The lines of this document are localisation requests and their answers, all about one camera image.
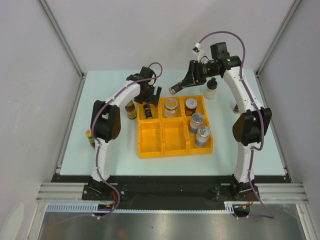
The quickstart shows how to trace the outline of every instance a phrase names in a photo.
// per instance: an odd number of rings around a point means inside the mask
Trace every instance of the label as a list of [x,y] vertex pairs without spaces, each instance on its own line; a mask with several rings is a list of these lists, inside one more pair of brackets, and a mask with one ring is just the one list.
[[137,117],[137,110],[134,109],[133,111],[126,112],[129,119],[135,119]]

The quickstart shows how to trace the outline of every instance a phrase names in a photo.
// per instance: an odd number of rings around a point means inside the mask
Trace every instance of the metal frame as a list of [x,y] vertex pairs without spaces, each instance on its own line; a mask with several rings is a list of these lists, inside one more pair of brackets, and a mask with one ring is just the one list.
[[72,65],[74,67],[74,69],[76,70],[76,72],[78,73],[79,77],[82,79],[84,76],[83,71],[81,70],[81,67],[74,55],[74,53],[71,50],[70,45],[68,44],[65,35],[63,34],[63,32],[61,31],[58,22],[55,18],[55,16],[53,15],[48,3],[46,0],[37,0],[38,3],[40,4],[45,16],[47,17],[53,31],[55,32],[59,42],[61,43],[63,49],[65,50],[66,54],[68,55],[70,61],[72,62]]
[[260,76],[262,71],[264,70],[269,58],[271,57],[272,53],[274,52],[275,48],[277,47],[279,41],[281,40],[283,34],[285,33],[287,27],[289,26],[290,22],[293,19],[293,16],[297,12],[301,2],[303,0],[294,0],[294,2],[291,4],[289,11],[287,12],[286,16],[284,17],[284,20],[282,21],[280,28],[278,32],[276,33],[275,37],[272,40],[272,43],[268,50],[266,51],[266,54],[263,57],[263,60],[257,70],[257,75]]
[[[46,0],[37,0],[40,7],[42,8],[43,12],[45,13],[45,16],[48,19],[49,24],[51,25],[53,31],[55,32],[58,40],[60,41],[63,49],[65,50],[66,54],[68,55],[70,61],[73,64],[74,69],[78,73],[81,81],[78,86],[77,93],[75,95],[74,101],[73,101],[73,107],[70,113],[69,122],[66,127],[65,135],[63,137],[63,141],[60,146],[60,152],[58,154],[56,167],[55,167],[55,173],[60,172],[63,156],[65,154],[65,150],[67,147],[68,139],[70,136],[72,124],[76,115],[77,107],[80,101],[80,96],[82,93],[82,89],[85,82],[85,74],[81,70],[81,67],[73,54],[70,45],[68,44],[63,32],[61,31],[61,28],[59,27],[52,11],[50,10],[50,7]],[[260,83],[259,76],[261,72],[263,71],[266,63],[270,59],[273,51],[275,50],[276,46],[278,45],[280,39],[282,38],[285,30],[287,29],[288,25],[290,24],[294,14],[296,13],[297,9],[299,8],[302,0],[294,0],[292,3],[288,13],[286,14],[283,22],[281,23],[281,26],[279,30],[276,33],[276,36],[274,37],[267,53],[265,54],[263,61],[261,62],[257,73],[256,73],[256,80],[259,87],[259,90],[261,92],[262,100],[264,105],[267,107],[267,101]],[[278,147],[278,151],[280,153],[280,157],[282,160],[283,167],[286,170],[286,161],[283,155],[283,151],[279,142],[279,138],[277,135],[277,132],[275,130],[273,122],[271,122],[271,128],[274,133],[276,145]],[[81,204],[97,204],[100,203],[99,201],[83,201],[82,200],[82,194],[84,191],[84,183],[43,183],[40,187],[37,199],[36,199],[36,207],[34,211],[34,218],[32,220],[32,223],[30,225],[29,231],[26,235],[25,239],[28,240],[36,240],[39,237],[39,233],[41,230],[41,226],[44,220],[45,212],[47,209],[48,204],[53,203],[68,203],[69,205],[81,205]],[[256,185],[259,188],[259,193],[261,196],[261,199],[267,203],[267,204],[296,204],[296,208],[299,213],[300,221],[303,226],[303,230],[306,236],[306,239],[318,239],[319,238],[319,232],[314,225],[314,220],[312,218],[312,211],[310,209],[310,205],[308,202],[307,195],[305,193],[305,190],[303,188],[303,185],[301,183],[256,183]],[[235,202],[225,202],[227,206],[229,204],[233,204]],[[130,210],[131,213],[145,213],[150,211],[141,211],[141,210]],[[185,211],[185,213],[200,213],[200,212],[194,212],[194,211]]]
[[[262,97],[263,105],[266,108],[268,108],[269,106],[268,106],[268,102],[267,102],[267,99],[266,99],[266,96],[265,96],[265,92],[264,92],[264,90],[262,88],[260,78],[259,78],[259,76],[257,74],[255,74],[255,80],[256,80],[256,83],[258,85],[261,97]],[[283,166],[284,172],[289,175],[289,177],[291,179],[291,182],[292,182],[292,181],[294,181],[294,179],[292,178],[292,176],[290,175],[290,172],[288,170],[288,164],[286,162],[285,155],[284,155],[283,149],[282,149],[280,141],[279,141],[279,136],[278,136],[277,130],[275,128],[274,121],[272,119],[270,121],[270,127],[271,127],[272,132],[273,132],[273,137],[274,137],[275,144],[276,144],[276,147],[277,147],[279,155],[280,155],[280,159],[281,159],[281,162],[282,162],[282,166]]]

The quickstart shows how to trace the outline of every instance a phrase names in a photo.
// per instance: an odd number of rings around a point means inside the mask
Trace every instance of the white bottle cap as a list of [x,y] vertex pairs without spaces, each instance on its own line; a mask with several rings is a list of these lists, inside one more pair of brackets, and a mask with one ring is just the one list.
[[185,101],[185,106],[188,108],[188,109],[195,109],[198,105],[198,102],[197,100],[195,100],[194,98],[188,98],[186,101]]

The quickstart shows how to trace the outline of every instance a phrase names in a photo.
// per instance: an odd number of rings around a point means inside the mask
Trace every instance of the glass jar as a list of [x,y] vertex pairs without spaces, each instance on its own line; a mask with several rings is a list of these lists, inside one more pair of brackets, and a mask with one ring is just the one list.
[[165,101],[164,103],[164,116],[166,118],[175,118],[178,115],[178,102],[177,100],[173,98],[169,98],[168,100]]
[[198,105],[197,100],[195,100],[194,98],[188,98],[185,101],[185,108],[184,108],[185,115],[187,117],[192,116],[192,114],[196,112],[197,105]]

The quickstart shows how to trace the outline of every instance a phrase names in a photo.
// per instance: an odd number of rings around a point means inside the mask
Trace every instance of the plastic bottle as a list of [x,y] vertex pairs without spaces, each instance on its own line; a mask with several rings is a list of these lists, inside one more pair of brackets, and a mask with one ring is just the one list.
[[216,95],[217,86],[218,86],[218,83],[217,83],[216,79],[214,77],[211,78],[211,80],[209,80],[206,83],[203,96],[206,99],[213,99]]

